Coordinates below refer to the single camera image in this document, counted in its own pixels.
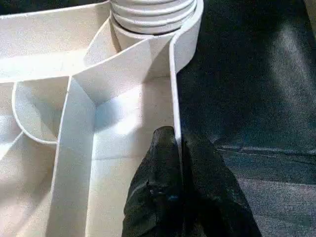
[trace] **circular compartment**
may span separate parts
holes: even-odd
[[[162,34],[182,26],[194,13],[196,0],[112,1],[113,17],[124,28],[141,34]]]
[[[56,144],[68,77],[14,84],[12,108],[22,131],[43,144]]]

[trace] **white plastic edge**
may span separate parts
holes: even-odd
[[[190,30],[195,24],[198,24],[202,17],[204,9],[203,0],[197,0],[197,8],[192,18],[185,23],[179,31],[172,38],[169,46],[169,63],[170,63],[170,80],[173,100],[173,119],[174,119],[174,130],[175,138],[178,144],[179,156],[182,159],[182,135],[181,135],[181,124],[180,124],[180,109],[179,109],[179,98],[178,98],[178,86],[177,86],[177,70],[175,62],[175,45],[178,39],[188,30]]]

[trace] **black mat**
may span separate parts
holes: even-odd
[[[300,0],[205,1],[178,85],[183,129],[236,149],[315,153],[315,39]]]
[[[316,236],[316,44],[304,2],[204,5],[177,77],[182,131],[220,149],[263,236]]]

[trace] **stacked plastic cups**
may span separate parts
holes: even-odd
[[[195,11],[197,0],[111,0],[112,14],[127,30],[164,34],[177,30]]]

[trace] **plastic organizer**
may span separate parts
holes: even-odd
[[[153,131],[181,139],[176,73],[202,12],[159,36],[122,28],[108,1],[0,18],[0,236],[120,236]]]

